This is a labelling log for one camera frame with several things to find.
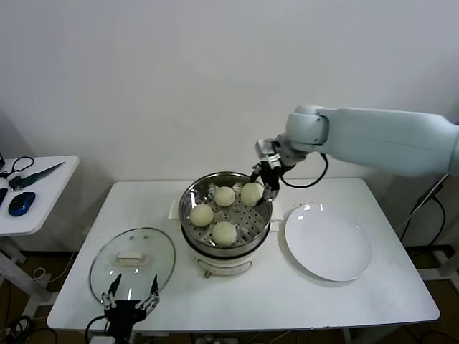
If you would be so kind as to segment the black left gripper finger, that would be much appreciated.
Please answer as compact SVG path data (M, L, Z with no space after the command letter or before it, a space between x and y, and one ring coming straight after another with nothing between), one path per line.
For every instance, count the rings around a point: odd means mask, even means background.
M140 303L138 308L140 310L154 310L160 302L159 288L158 288L158 275L153 279L149 296Z
M115 294L118 290L122 274L119 274L116 279L110 284L108 291L104 292L102 297L102 305L104 308L114 308L115 304Z

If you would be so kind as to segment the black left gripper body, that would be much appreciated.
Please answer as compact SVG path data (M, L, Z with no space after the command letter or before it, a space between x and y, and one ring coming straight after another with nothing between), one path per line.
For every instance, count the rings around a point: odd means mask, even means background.
M133 327L147 318L147 312L137 306L139 300L116 300L114 305L104 307L107 328L104 334L115 339L129 339Z

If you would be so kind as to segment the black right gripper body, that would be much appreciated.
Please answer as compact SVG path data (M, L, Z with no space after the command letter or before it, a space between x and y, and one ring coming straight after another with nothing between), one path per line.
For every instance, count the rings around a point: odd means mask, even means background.
M282 163L279 166L271 168L269 163L261 161L260 165L260 177L262 179L263 186L265 188L280 188L280 179L287 172L286 166Z

